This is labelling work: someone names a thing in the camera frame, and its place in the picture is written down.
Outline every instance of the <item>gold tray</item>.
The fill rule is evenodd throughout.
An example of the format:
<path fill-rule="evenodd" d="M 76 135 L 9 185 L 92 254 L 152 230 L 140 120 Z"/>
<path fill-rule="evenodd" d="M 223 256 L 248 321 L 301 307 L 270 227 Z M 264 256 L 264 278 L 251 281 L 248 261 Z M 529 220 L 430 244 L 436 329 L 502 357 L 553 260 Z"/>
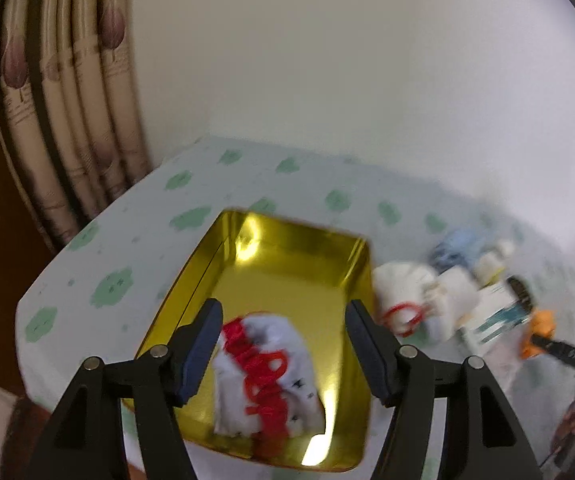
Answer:
<path fill-rule="evenodd" d="M 345 305 L 373 308 L 369 246 L 361 238 L 238 210 L 223 211 L 172 285 L 137 356 L 167 343 L 210 297 L 224 322 L 266 311 L 290 319 L 312 356 L 325 434 L 299 436 L 270 460 L 275 466 L 347 471 L 363 457 L 370 392 L 344 328 Z M 176 410 L 186 440 L 245 460 L 249 438 L 213 433 L 212 367 L 199 393 Z"/>

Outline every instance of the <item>orange object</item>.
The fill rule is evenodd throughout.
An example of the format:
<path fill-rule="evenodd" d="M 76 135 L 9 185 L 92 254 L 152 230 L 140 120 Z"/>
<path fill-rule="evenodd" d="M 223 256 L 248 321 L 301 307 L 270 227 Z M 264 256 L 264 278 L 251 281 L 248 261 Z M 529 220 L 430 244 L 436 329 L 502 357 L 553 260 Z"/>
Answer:
<path fill-rule="evenodd" d="M 554 320 L 554 312 L 552 310 L 537 310 L 534 312 L 529 323 L 529 329 L 525 336 L 525 341 L 523 341 L 521 358 L 529 359 L 530 357 L 546 353 L 542 348 L 532 344 L 532 334 L 551 339 L 554 337 L 555 330 L 556 322 Z"/>

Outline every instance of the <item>blue toy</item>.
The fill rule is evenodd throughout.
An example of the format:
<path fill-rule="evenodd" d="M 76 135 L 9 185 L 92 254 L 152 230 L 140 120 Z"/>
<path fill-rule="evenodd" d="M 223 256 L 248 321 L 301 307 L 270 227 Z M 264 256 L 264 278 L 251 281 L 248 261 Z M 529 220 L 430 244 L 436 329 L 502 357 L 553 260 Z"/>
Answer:
<path fill-rule="evenodd" d="M 456 229 L 437 245 L 429 256 L 429 264 L 442 274 L 455 266 L 473 272 L 483 254 L 485 239 L 469 229 Z"/>

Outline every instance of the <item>tablecloth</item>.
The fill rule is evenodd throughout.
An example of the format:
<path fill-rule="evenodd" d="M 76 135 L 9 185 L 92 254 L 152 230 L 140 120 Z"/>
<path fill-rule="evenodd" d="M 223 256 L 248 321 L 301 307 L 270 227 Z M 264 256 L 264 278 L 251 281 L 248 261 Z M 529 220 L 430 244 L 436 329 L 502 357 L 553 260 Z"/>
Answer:
<path fill-rule="evenodd" d="M 509 272 L 523 276 L 539 306 L 556 312 L 557 337 L 575 345 L 575 271 L 530 226 L 439 184 L 363 164 L 246 140 L 205 137 L 164 163 L 93 220 L 61 251 L 18 304 L 18 359 L 29 396 L 52 410 L 87 356 L 133 358 L 170 285 L 225 208 L 333 226 L 368 238 L 373 264 L 425 261 L 457 226 L 518 250 Z M 456 338 L 429 346 L 432 358 L 462 362 Z M 573 398 L 573 370 L 549 356 L 520 369 L 508 398 L 538 460 Z M 392 410 L 373 402 L 363 462 L 342 474 L 298 472 L 244 462 L 188 444 L 199 480 L 368 478 Z M 444 403 L 437 400 L 424 479 L 436 478 Z M 123 412 L 126 451 L 142 467 L 134 416 Z"/>

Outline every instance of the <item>curtain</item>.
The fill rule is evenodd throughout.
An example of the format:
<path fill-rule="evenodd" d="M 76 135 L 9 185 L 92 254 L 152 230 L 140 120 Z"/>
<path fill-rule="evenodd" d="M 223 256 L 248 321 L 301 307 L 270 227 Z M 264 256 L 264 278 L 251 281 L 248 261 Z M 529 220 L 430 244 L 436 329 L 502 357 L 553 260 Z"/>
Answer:
<path fill-rule="evenodd" d="M 0 141 L 53 251 L 151 171 L 129 2 L 0 1 Z"/>

